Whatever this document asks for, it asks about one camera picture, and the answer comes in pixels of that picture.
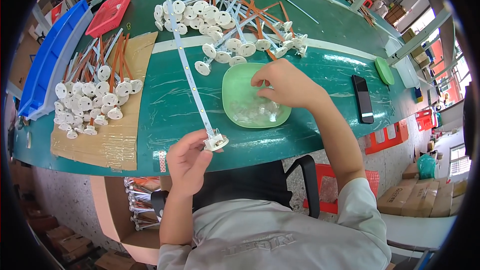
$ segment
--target red crate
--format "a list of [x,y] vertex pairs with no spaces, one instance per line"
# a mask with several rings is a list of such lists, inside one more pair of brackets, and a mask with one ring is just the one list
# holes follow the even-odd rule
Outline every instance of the red crate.
[[93,17],[85,35],[98,38],[100,35],[119,27],[129,3],[130,0],[105,1]]

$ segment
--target smartphone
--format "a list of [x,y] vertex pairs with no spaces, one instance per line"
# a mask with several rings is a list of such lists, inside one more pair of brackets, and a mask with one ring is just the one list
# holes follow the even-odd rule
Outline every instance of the smartphone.
[[360,76],[352,75],[353,89],[357,97],[358,114],[361,123],[372,124],[374,122],[374,111],[368,92],[367,81]]

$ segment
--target terrazzo floor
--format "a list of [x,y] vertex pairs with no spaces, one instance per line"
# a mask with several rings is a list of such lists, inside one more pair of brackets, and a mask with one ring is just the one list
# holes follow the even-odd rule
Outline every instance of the terrazzo floor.
[[[375,154],[366,156],[367,139],[366,137],[358,139],[365,168],[378,171],[380,175],[378,196],[381,196],[389,187],[399,183],[403,171],[413,162],[414,148],[421,152],[427,150],[430,132],[418,131],[414,115],[407,118],[407,125],[409,131],[407,141]],[[310,155],[314,158],[315,163],[329,164],[325,150],[315,151]],[[297,158],[283,160],[285,170]],[[57,217],[60,224],[66,225],[75,232],[91,239],[95,246],[125,251],[120,243],[113,241],[102,233],[95,211],[89,176],[39,167],[32,167],[32,169],[37,201],[47,213]],[[308,209],[302,207],[306,193],[300,167],[297,167],[288,177],[287,186],[293,192],[290,202],[293,210],[308,215]],[[322,192],[320,194],[321,198],[336,198],[336,193],[333,191],[336,190],[336,187],[334,180],[324,182],[322,190],[330,190],[330,192]],[[321,212],[319,219],[334,222],[337,217],[334,214]]]

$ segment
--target hand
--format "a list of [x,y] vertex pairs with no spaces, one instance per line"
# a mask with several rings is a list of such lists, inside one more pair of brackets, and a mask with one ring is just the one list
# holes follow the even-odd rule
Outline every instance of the hand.
[[182,197],[193,196],[204,184],[204,173],[212,161],[213,153],[202,150],[207,131],[200,129],[184,135],[170,146],[166,163],[172,178],[172,190]]
[[250,84],[261,87],[264,81],[267,87],[260,89],[257,95],[281,105],[309,109],[319,97],[328,96],[322,87],[284,58],[263,66],[253,75]]

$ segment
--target workbench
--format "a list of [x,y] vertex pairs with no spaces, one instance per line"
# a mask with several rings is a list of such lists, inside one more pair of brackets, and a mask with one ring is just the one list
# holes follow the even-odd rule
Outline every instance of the workbench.
[[[164,1],[131,0],[120,27],[130,33],[130,38],[157,31],[153,11],[155,5]],[[404,42],[400,33],[375,13],[377,25],[372,27],[361,15],[348,9],[350,4],[345,0],[291,0],[320,22],[316,24],[286,0],[254,1],[260,9],[282,1],[293,21],[294,31],[308,33],[306,56],[300,58],[294,50],[290,50],[284,57],[326,89],[357,138],[405,119],[428,105],[426,98],[430,86],[426,83],[421,83],[425,100],[417,103],[414,89],[404,87],[394,67],[391,69],[395,84],[387,87],[381,81],[373,60],[377,56],[387,58],[384,48],[389,37],[398,39],[402,44]],[[279,5],[268,12],[284,19]],[[182,36],[191,67],[195,61],[203,61],[205,56],[202,44],[196,44],[198,36],[200,33],[190,28]],[[77,51],[83,49],[90,40],[89,36],[82,37]],[[32,121],[30,126],[16,132],[14,158],[31,165],[77,174],[168,175],[168,171],[160,172],[159,157],[162,152],[167,152],[183,135],[203,128],[177,50],[172,50],[176,48],[171,47],[172,40],[171,32],[159,32],[148,64],[138,123],[137,171],[103,168],[52,156],[50,136],[54,127],[54,113]],[[257,51],[247,61],[268,63],[270,59],[266,52]],[[219,128],[230,140],[224,147],[225,152],[214,154],[207,171],[256,165],[323,148],[315,121],[305,109],[292,109],[291,116],[284,124],[270,129],[243,128],[229,120],[221,99],[222,78],[228,68],[228,64],[212,63],[212,71],[208,76],[193,71],[213,128]],[[353,74],[367,80],[374,113],[373,124],[359,123],[351,82]],[[26,148],[28,131],[31,134],[30,148]]]

